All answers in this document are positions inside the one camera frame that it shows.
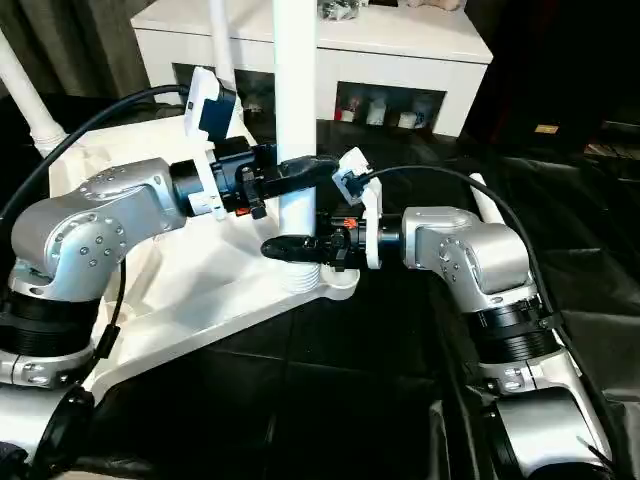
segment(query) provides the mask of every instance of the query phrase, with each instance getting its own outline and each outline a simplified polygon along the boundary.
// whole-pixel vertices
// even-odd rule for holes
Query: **white platform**
[[[232,125],[229,136],[248,135],[244,125]],[[183,117],[89,132],[50,170],[51,194],[67,193],[111,166],[157,157],[169,164],[186,160],[191,142]],[[263,220],[229,215],[218,222],[204,215],[127,255],[122,331],[109,359],[85,382],[97,401],[117,383],[282,312],[319,297],[344,300],[353,294],[358,271],[335,273],[324,266],[310,292],[283,288],[286,264],[260,253],[263,241],[278,235],[277,199],[270,202]],[[118,284],[116,272],[101,304],[94,342],[111,316]]]

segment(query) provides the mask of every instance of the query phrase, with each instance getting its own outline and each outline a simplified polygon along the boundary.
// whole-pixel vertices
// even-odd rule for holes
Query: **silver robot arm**
[[[77,382],[100,298],[135,245],[185,225],[172,185],[161,159],[115,167],[17,220],[0,313],[0,442],[3,463],[15,449],[13,472],[45,477],[81,442],[93,397]]]
[[[274,146],[238,138],[216,153],[217,204],[255,219],[266,215],[265,199],[337,169],[314,157],[276,165]],[[17,260],[0,310],[0,478],[7,459],[28,478],[73,459],[93,409],[79,383],[95,365],[90,336],[109,278],[140,242],[217,208],[203,205],[203,190],[194,161],[146,160],[105,170],[17,219]]]
[[[186,219],[166,162],[110,168],[67,195],[32,205],[18,218],[11,238],[18,260],[9,287],[46,300],[99,299],[133,247],[182,228]]]
[[[487,422],[497,457],[511,459],[501,467],[528,478],[551,464],[601,465],[587,445],[611,458],[567,350],[540,318],[520,237],[450,207],[408,208],[402,235],[406,266],[438,274],[468,319],[485,385],[497,395]]]

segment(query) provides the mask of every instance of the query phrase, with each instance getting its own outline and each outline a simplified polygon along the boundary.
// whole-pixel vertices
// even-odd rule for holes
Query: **white tube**
[[[278,163],[316,154],[317,0],[274,0],[276,135]],[[314,235],[316,191],[309,188],[280,197],[280,234]],[[308,291],[320,268],[289,264],[286,287]]]
[[[225,0],[209,0],[209,19],[215,54],[216,77],[222,81],[225,87],[237,91]]]
[[[479,173],[472,173],[469,175],[475,181],[480,182],[483,185],[487,185],[484,181],[484,178]],[[473,194],[473,198],[476,200],[478,204],[478,210],[480,211],[480,217],[485,223],[502,223],[504,225],[504,218],[502,218],[502,214],[500,210],[498,210],[497,205],[493,200],[487,197],[484,193],[475,188],[471,187],[471,193]]]
[[[65,133],[51,117],[47,107],[22,68],[11,45],[0,29],[0,79],[18,105],[31,129],[31,137],[41,155],[47,155],[60,143]]]

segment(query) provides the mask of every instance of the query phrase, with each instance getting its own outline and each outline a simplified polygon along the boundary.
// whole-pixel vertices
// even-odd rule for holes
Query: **white table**
[[[271,0],[228,0],[227,11],[236,69],[273,73]],[[158,0],[131,24],[152,86],[176,83],[174,63],[215,65],[206,0]],[[433,131],[457,137],[493,57],[462,10],[370,6],[355,20],[319,20],[317,58],[319,118],[333,119],[340,81],[438,90]]]

